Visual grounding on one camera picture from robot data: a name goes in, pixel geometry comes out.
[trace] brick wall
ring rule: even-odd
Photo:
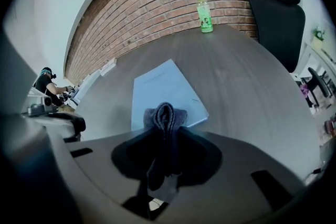
[[[213,24],[257,37],[248,0],[207,0]],[[197,0],[93,0],[71,42],[65,76],[74,84],[152,40],[200,26]]]

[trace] paper document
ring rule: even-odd
[[[203,103],[171,59],[135,78],[131,130],[143,128],[145,109],[156,108],[162,102],[187,111],[183,126],[192,127],[208,119]]]

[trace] black chair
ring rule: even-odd
[[[306,16],[300,0],[249,0],[259,43],[292,73],[298,63]]]
[[[331,92],[330,92],[329,88],[327,87],[327,84],[325,83],[323,78],[320,77],[314,69],[309,67],[308,71],[311,73],[311,76],[312,76],[311,79],[308,82],[305,79],[302,79],[302,80],[305,82],[305,84],[308,87],[308,90],[311,92],[311,95],[313,96],[316,105],[320,106],[319,102],[317,101],[317,98],[316,98],[315,94],[313,93],[313,90],[317,86],[320,87],[323,96],[326,97],[326,98],[329,97],[329,93],[331,94]]]

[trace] table top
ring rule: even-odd
[[[195,129],[251,143],[300,179],[319,165],[316,126],[296,83],[258,42],[226,25],[169,35],[118,58],[76,109],[84,140],[131,131],[134,78],[169,59],[209,112]]]

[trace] plastic bottle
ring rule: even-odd
[[[211,22],[210,7],[208,3],[205,0],[198,0],[197,11],[201,21],[202,32],[212,32],[214,28]]]

